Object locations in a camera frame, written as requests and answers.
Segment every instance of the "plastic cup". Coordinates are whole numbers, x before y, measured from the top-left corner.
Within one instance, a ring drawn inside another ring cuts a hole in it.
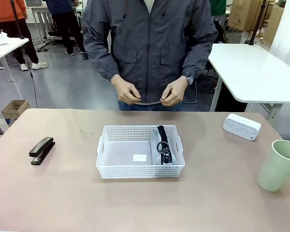
[[[276,192],[289,176],[290,141],[276,140],[257,176],[257,183],[269,192]]]

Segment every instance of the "basket handle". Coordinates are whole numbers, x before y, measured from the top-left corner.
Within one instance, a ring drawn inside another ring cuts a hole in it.
[[[183,148],[183,145],[182,145],[182,140],[180,139],[179,135],[177,135],[176,142],[177,142],[177,146],[178,146],[180,152],[183,153],[184,152],[184,148]]]
[[[101,148],[101,145],[102,145],[102,136],[101,136],[100,139],[99,139],[99,144],[98,144],[97,153],[99,153],[100,148]]]

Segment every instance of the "white label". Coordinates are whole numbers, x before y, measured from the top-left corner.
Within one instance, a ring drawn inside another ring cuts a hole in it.
[[[133,155],[133,162],[146,162],[146,161],[147,155],[139,155],[139,154]]]

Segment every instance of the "cardboard box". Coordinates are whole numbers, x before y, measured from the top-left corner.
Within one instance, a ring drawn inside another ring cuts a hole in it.
[[[284,8],[277,5],[273,6],[272,14],[263,38],[265,42],[269,44],[273,43],[283,13]]]
[[[30,105],[27,100],[14,100],[4,107],[2,114],[5,119],[16,119],[29,108]]]
[[[264,19],[266,7],[268,3],[271,2],[273,2],[273,0],[266,1],[261,20]],[[233,0],[228,26],[241,31],[254,30],[262,3],[263,0]]]

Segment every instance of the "jacket zipper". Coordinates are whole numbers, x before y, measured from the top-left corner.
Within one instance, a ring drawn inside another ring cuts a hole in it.
[[[147,74],[146,74],[146,88],[145,88],[145,101],[146,102],[147,102],[147,90],[148,90],[150,24],[151,24],[151,18],[150,18],[150,15],[149,15],[149,17],[148,17],[148,44],[147,44]]]

